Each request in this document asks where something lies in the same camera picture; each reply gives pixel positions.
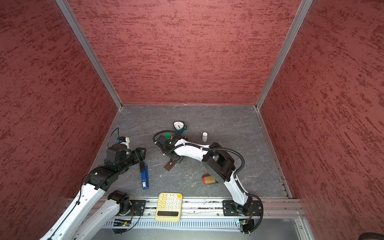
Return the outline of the brown weekly pill organizer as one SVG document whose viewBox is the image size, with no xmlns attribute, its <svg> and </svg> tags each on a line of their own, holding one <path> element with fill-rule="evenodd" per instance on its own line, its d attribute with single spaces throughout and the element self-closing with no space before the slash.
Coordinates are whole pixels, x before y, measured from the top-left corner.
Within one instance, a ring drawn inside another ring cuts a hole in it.
<svg viewBox="0 0 384 240">
<path fill-rule="evenodd" d="M 168 163 L 164 166 L 164 169 L 168 172 L 172 170 L 172 168 L 177 164 L 176 161 L 169 160 Z"/>
</svg>

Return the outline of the green capped pill bottle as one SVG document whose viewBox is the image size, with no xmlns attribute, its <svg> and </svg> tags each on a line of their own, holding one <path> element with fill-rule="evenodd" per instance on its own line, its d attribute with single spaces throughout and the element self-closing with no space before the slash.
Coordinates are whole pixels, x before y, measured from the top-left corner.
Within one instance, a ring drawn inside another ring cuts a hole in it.
<svg viewBox="0 0 384 240">
<path fill-rule="evenodd" d="M 167 140 L 171 140 L 171 139 L 173 138 L 173 136 L 172 136 L 171 133 L 166 133 L 166 134 L 165 134 L 165 138 L 166 138 Z"/>
</svg>

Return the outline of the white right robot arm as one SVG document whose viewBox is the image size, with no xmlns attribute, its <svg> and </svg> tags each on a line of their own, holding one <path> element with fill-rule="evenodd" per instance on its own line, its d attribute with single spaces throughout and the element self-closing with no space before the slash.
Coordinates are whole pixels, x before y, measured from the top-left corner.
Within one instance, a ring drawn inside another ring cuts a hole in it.
<svg viewBox="0 0 384 240">
<path fill-rule="evenodd" d="M 238 178 L 238 173 L 245 166 L 245 160 L 241 154 L 223 148 L 218 143 L 199 145 L 181 136 L 172 136 L 168 139 L 163 135 L 163 131 L 153 136 L 153 142 L 161 149 L 164 156 L 174 162 L 179 162 L 184 157 L 202 162 L 211 177 L 226 186 L 238 214 L 247 216 L 251 213 L 252 197 Z"/>
</svg>

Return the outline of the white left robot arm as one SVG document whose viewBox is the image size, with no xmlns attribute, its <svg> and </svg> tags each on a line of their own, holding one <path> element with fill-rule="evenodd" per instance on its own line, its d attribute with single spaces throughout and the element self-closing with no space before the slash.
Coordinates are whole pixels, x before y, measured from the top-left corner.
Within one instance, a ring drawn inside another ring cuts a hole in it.
<svg viewBox="0 0 384 240">
<path fill-rule="evenodd" d="M 112 192 L 90 218 L 87 215 L 120 175 L 145 160 L 146 153 L 145 148 L 132 151 L 126 143 L 109 147 L 104 164 L 84 177 L 77 196 L 42 239 L 90 240 L 116 215 L 132 220 L 139 211 L 134 208 L 129 195 L 118 190 Z"/>
</svg>

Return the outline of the teal dial kitchen scale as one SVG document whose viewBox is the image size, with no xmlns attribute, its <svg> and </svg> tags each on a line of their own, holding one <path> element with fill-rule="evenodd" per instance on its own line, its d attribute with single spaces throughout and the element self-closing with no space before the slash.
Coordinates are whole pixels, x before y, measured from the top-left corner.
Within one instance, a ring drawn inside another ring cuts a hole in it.
<svg viewBox="0 0 384 240">
<path fill-rule="evenodd" d="M 173 122 L 173 128 L 175 132 L 181 135 L 188 129 L 188 126 L 185 121 L 175 121 Z"/>
</svg>

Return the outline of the small white pill bottle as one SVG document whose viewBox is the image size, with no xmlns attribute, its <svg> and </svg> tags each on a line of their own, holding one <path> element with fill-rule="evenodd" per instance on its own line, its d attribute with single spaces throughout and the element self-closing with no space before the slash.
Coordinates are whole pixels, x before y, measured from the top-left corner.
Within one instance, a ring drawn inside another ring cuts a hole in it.
<svg viewBox="0 0 384 240">
<path fill-rule="evenodd" d="M 207 140 L 208 140 L 208 133 L 207 132 L 203 132 L 202 133 L 202 141 L 206 142 Z"/>
</svg>

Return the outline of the plaid checkered pouch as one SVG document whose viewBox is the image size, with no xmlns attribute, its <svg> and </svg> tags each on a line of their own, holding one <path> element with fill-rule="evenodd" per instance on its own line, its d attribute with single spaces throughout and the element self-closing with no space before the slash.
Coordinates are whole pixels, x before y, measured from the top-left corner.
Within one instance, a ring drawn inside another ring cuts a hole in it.
<svg viewBox="0 0 384 240">
<path fill-rule="evenodd" d="M 210 174 L 204 174 L 202 176 L 202 181 L 205 185 L 213 185 L 218 183 L 218 181 L 216 181 Z"/>
</svg>

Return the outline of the yellow calculator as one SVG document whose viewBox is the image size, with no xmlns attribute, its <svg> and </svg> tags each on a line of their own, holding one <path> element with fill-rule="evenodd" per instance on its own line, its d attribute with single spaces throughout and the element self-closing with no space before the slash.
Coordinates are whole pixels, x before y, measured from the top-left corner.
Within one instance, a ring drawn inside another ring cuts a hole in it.
<svg viewBox="0 0 384 240">
<path fill-rule="evenodd" d="M 160 193 L 155 221 L 178 223 L 181 220 L 183 196 L 180 193 Z"/>
</svg>

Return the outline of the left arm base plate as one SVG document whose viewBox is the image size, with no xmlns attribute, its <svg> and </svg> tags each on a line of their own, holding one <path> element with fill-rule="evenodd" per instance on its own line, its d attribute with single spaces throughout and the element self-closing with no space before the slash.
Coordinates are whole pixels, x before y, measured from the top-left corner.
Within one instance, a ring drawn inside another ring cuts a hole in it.
<svg viewBox="0 0 384 240">
<path fill-rule="evenodd" d="M 103 204 L 104 207 L 112 208 L 116 211 L 116 216 L 142 216 L 147 201 L 145 200 L 107 200 Z"/>
</svg>

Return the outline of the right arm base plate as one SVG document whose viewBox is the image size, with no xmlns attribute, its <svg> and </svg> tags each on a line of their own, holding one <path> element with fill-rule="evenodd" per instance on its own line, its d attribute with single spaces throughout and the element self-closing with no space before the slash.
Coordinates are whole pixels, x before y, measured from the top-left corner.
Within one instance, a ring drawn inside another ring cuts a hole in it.
<svg viewBox="0 0 384 240">
<path fill-rule="evenodd" d="M 235 203 L 232 200 L 223 201 L 223 212 L 224 216 L 257 216 L 260 217 L 262 215 L 262 210 L 264 208 L 261 205 L 260 201 L 255 201 L 252 199 L 248 199 L 248 201 L 244 205 L 240 205 Z"/>
</svg>

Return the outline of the aluminium corner post right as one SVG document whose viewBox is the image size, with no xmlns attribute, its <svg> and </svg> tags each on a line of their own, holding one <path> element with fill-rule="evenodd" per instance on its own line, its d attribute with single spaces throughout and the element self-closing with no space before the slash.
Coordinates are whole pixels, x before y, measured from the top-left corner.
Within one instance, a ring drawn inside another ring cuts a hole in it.
<svg viewBox="0 0 384 240">
<path fill-rule="evenodd" d="M 279 54 L 277 56 L 277 59 L 274 63 L 274 66 L 271 70 L 271 73 L 267 79 L 267 82 L 262 90 L 262 93 L 256 103 L 256 111 L 260 111 L 261 108 L 262 108 L 262 105 L 268 95 L 268 92 L 270 91 L 274 81 L 275 81 L 275 78 L 276 76 L 278 75 L 279 73 L 279 70 L 281 68 L 281 66 L 283 65 L 284 63 L 284 60 L 297 36 L 297 33 L 299 32 L 299 29 L 311 7 L 313 3 L 313 0 L 302 0 L 301 1 L 301 4 L 298 8 L 298 11 L 293 19 L 293 22 L 290 26 L 290 29 L 286 35 L 286 38 L 283 42 L 283 45 L 279 51 Z"/>
</svg>

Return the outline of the aluminium corner post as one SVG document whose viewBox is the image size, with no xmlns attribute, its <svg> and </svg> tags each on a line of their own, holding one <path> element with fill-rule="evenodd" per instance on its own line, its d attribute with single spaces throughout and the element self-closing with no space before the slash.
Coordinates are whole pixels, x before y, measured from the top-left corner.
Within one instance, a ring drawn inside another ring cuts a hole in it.
<svg viewBox="0 0 384 240">
<path fill-rule="evenodd" d="M 284 60 L 297 36 L 297 33 L 299 32 L 299 29 L 311 7 L 313 3 L 313 0 L 302 0 L 301 1 L 301 4 L 298 8 L 298 11 L 293 19 L 293 22 L 290 26 L 290 29 L 286 35 L 286 38 L 283 42 L 283 45 L 279 51 L 279 54 L 277 56 L 277 59 L 274 63 L 274 66 L 271 70 L 271 73 L 267 79 L 267 82 L 262 90 L 262 93 L 256 103 L 256 111 L 260 111 L 261 108 L 262 108 L 262 105 L 268 95 L 268 92 L 270 91 L 274 81 L 275 81 L 275 78 L 276 76 L 278 75 L 279 73 L 279 70 L 281 68 L 281 66 L 283 65 L 284 63 Z"/>
<path fill-rule="evenodd" d="M 61 12 L 63 13 L 65 19 L 67 20 L 68 24 L 70 25 L 72 31 L 74 32 L 75 36 L 77 37 L 78 41 L 80 42 L 81 46 L 83 47 L 85 53 L 87 54 L 89 60 L 91 61 L 93 67 L 95 68 L 96 72 L 98 73 L 99 77 L 101 78 L 102 82 L 104 83 L 107 91 L 109 92 L 110 96 L 114 100 L 117 108 L 119 111 L 123 109 L 124 104 L 122 103 L 120 97 L 118 96 L 115 88 L 113 87 L 113 84 L 111 83 L 106 71 L 104 70 L 100 60 L 98 59 L 95 51 L 93 50 L 90 42 L 88 41 L 84 31 L 82 30 L 79 22 L 77 21 L 75 14 L 73 13 L 68 1 L 65 0 L 56 0 L 57 5 L 59 6 Z"/>
</svg>

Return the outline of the aluminium corner post left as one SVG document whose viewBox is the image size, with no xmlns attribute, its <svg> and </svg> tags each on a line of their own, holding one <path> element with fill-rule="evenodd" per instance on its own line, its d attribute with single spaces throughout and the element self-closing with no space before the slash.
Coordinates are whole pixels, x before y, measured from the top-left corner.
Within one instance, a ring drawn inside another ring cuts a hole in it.
<svg viewBox="0 0 384 240">
<path fill-rule="evenodd" d="M 95 51 L 93 50 L 90 42 L 88 41 L 84 31 L 82 30 L 79 22 L 77 21 L 75 14 L 73 13 L 68 1 L 65 0 L 56 0 L 57 5 L 59 6 L 61 12 L 63 13 L 65 19 L 67 20 L 68 24 L 70 25 L 72 31 L 74 32 L 75 36 L 77 37 L 78 41 L 80 42 L 81 46 L 83 47 L 85 53 L 87 54 L 89 60 L 91 61 L 93 67 L 95 68 L 96 72 L 98 73 L 99 77 L 101 78 L 102 82 L 104 83 L 107 91 L 109 92 L 110 96 L 114 100 L 117 108 L 119 111 L 123 109 L 124 104 L 122 103 L 120 97 L 118 96 L 115 88 L 113 87 L 113 84 L 111 83 L 106 71 L 104 70 L 100 60 L 98 59 Z"/>
</svg>

